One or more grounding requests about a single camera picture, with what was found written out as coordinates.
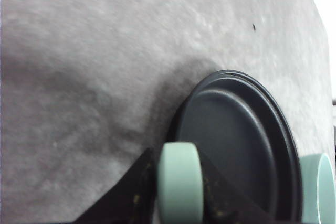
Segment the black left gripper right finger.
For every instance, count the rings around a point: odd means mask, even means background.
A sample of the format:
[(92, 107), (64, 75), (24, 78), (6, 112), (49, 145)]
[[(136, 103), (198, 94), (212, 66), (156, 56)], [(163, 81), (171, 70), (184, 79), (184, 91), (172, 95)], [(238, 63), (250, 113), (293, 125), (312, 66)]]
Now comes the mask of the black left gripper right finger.
[(250, 198), (232, 185), (201, 151), (204, 183), (203, 223), (275, 223)]

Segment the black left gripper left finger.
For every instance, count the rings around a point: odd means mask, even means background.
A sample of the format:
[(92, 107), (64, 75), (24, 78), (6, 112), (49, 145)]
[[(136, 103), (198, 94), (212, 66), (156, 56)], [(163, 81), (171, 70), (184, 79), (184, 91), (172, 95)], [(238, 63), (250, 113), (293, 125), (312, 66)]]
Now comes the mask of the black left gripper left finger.
[(154, 151), (147, 148), (122, 178), (74, 223), (151, 223), (155, 197)]

